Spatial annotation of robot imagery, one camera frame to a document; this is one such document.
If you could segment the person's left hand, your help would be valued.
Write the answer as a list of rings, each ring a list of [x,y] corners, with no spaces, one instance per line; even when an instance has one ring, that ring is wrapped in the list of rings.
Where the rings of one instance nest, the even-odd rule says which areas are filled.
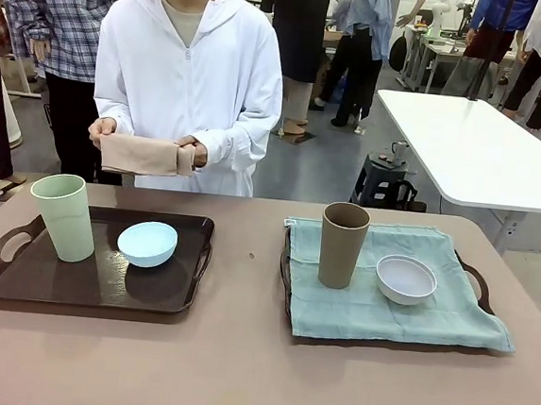
[[[194,136],[184,136],[176,141],[178,160],[182,166],[193,169],[202,168],[207,164],[207,147]]]

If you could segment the person's right hand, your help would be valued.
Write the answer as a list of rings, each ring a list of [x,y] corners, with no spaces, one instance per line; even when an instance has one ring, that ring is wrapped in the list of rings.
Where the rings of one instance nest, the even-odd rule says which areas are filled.
[[[111,135],[117,129],[117,124],[114,119],[111,118],[98,118],[89,127],[89,137],[92,144],[98,149],[101,148],[101,139],[104,136]]]

